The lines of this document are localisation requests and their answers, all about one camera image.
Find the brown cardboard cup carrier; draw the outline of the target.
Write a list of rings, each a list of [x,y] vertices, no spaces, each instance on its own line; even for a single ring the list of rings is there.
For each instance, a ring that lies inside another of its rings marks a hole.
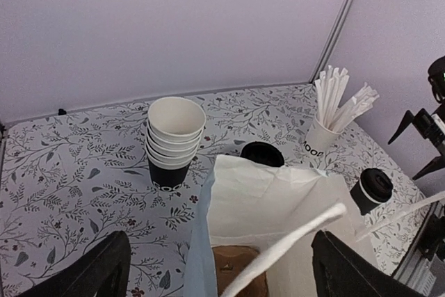
[[[218,295],[239,276],[239,274],[259,255],[259,251],[248,246],[216,246],[212,248]],[[241,290],[237,296],[260,297],[268,296],[268,284],[265,273],[256,277]]]

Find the black paper coffee cup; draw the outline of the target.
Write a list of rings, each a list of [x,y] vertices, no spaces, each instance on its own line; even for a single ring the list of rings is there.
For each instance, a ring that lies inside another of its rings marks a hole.
[[[367,192],[364,191],[359,182],[350,190],[350,196],[357,205],[362,216],[369,214],[379,205],[368,196]]]

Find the stack of black lids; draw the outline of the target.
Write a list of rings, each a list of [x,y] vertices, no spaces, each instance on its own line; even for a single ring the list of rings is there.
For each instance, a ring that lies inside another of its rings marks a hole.
[[[241,150],[241,158],[270,167],[282,167],[284,157],[282,153],[273,145],[265,142],[251,142]]]

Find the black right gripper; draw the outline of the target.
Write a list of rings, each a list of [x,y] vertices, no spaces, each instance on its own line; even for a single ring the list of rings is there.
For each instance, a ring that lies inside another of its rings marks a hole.
[[[415,176],[413,180],[418,180],[425,175],[436,172],[445,168],[444,160],[444,132],[435,119],[425,109],[421,109],[416,115],[408,110],[405,112],[397,130],[389,139],[388,145],[391,145],[411,124],[421,134],[421,136],[428,140],[434,148],[441,154],[432,159],[426,166],[424,166]]]

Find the stack of paper cups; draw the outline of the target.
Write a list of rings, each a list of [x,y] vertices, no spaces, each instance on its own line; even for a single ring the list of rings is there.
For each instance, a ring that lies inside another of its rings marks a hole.
[[[183,97],[163,97],[150,104],[145,150],[151,181],[160,191],[174,192],[183,184],[206,121],[202,107]]]

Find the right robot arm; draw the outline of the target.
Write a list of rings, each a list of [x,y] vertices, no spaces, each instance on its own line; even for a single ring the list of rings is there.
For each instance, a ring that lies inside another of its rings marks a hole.
[[[396,132],[390,138],[388,144],[393,143],[410,125],[413,125],[418,133],[430,141],[439,152],[428,164],[426,164],[413,180],[418,180],[432,172],[444,169],[444,57],[435,60],[428,68],[428,83],[432,89],[432,95],[439,106],[429,113],[421,109],[416,115],[406,111]]]

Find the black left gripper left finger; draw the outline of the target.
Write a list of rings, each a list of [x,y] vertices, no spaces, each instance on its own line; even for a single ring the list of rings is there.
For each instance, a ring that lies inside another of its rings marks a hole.
[[[22,296],[125,296],[131,246],[114,231],[71,266],[21,293]]]

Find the white paper bag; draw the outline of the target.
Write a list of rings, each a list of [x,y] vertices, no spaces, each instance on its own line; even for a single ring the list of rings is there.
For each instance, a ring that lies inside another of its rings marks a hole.
[[[260,274],[267,277],[270,296],[315,296],[315,234],[331,232],[376,264],[370,238],[359,238],[365,227],[340,174],[219,155],[195,210],[183,293],[217,296],[213,247],[249,246],[259,257],[236,275],[229,296]]]

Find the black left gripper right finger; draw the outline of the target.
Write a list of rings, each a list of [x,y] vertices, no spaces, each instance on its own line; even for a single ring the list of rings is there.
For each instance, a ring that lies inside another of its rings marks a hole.
[[[318,231],[311,247],[318,296],[420,296],[368,263],[331,232]]]

